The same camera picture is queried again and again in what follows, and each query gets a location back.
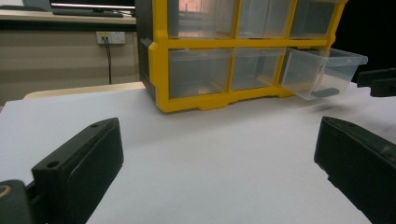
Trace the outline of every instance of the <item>wall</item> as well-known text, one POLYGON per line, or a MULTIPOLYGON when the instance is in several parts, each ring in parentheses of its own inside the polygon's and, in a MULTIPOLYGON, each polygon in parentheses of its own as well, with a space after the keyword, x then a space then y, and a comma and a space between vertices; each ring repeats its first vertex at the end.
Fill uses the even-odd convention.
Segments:
MULTIPOLYGON (((133 33, 111 45, 113 83, 135 79, 133 33)), ((108 84, 95 32, 0 31, 0 105, 34 91, 108 84)))

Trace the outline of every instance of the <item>white surface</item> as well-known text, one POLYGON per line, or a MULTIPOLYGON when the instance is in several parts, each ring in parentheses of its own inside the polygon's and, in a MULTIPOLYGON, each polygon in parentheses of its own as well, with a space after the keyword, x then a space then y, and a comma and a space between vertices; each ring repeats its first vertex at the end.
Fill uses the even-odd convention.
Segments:
POLYGON ((0 179, 30 169, 86 126, 120 119, 125 162, 89 223, 370 223, 314 163, 322 116, 394 142, 396 99, 262 98, 165 115, 146 90, 8 102, 0 179))

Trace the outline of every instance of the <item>cable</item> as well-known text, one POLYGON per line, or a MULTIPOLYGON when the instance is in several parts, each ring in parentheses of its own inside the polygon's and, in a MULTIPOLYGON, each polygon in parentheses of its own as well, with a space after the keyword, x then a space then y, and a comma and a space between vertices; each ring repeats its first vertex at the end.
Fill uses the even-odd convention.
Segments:
POLYGON ((108 43, 108 38, 107 37, 102 37, 103 41, 105 42, 105 47, 107 51, 107 60, 108 60, 108 84, 111 85, 113 84, 111 80, 111 52, 110 52, 110 45, 108 43))

